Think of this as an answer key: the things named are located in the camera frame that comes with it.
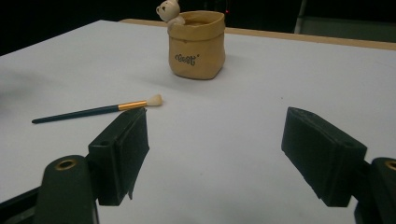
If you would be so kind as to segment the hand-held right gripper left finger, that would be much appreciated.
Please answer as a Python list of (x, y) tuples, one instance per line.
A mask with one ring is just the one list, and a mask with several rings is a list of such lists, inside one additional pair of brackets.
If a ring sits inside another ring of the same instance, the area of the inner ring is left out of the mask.
[(88, 163), (95, 172), (100, 205), (118, 206), (134, 185), (149, 152), (144, 107), (119, 114), (90, 144)]

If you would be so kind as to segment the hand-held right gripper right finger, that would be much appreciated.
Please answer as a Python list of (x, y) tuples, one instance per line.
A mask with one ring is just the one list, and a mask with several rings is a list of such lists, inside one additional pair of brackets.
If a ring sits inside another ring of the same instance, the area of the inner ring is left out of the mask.
[(281, 149), (317, 196), (330, 207), (346, 207), (367, 147), (322, 117), (287, 110)]

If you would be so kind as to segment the dark-handled brush with gold ferrule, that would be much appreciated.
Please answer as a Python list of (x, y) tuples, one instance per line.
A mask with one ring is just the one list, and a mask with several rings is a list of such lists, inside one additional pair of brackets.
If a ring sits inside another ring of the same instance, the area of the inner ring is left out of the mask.
[(40, 118), (40, 119), (33, 119), (32, 123), (39, 124), (39, 123), (53, 122), (53, 121), (66, 120), (66, 119), (84, 118), (84, 117), (103, 115), (103, 114), (114, 113), (129, 109), (135, 109), (145, 106), (160, 106), (162, 104), (163, 104), (162, 96), (160, 94), (156, 94), (148, 98), (147, 100), (143, 100), (143, 101), (125, 103), (120, 105), (107, 105), (107, 106), (101, 106), (101, 107), (96, 107), (81, 111), (65, 113), (61, 115)]

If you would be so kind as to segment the tan pen holder with bear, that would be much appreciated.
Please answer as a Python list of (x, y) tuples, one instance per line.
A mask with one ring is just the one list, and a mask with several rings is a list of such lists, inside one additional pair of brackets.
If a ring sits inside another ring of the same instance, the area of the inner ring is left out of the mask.
[(180, 12), (178, 0), (164, 0), (156, 13), (167, 26), (172, 72), (190, 79), (214, 78), (225, 62), (224, 14), (207, 10)]

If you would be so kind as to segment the wooden board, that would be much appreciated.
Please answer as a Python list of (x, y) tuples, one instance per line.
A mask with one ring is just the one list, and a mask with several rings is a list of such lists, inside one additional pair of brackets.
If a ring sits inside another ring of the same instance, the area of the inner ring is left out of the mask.
[(359, 39), (339, 38), (339, 37), (329, 37), (329, 36), (289, 34), (289, 33), (269, 32), (269, 31), (230, 28), (230, 27), (226, 27), (224, 33), (230, 35), (248, 35), (248, 36), (268, 37), (268, 38), (276, 38), (276, 39), (304, 41), (304, 42), (312, 42), (312, 43), (333, 44), (340, 46), (350, 46), (350, 47), (369, 48), (369, 49), (386, 49), (386, 50), (396, 51), (396, 43), (373, 41), (373, 40), (359, 40)]

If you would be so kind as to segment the grey panel with white frame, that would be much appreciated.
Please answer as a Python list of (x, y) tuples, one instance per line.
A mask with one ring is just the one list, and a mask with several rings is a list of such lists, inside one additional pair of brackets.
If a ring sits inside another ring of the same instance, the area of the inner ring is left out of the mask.
[(396, 0), (302, 0), (295, 33), (396, 43)]

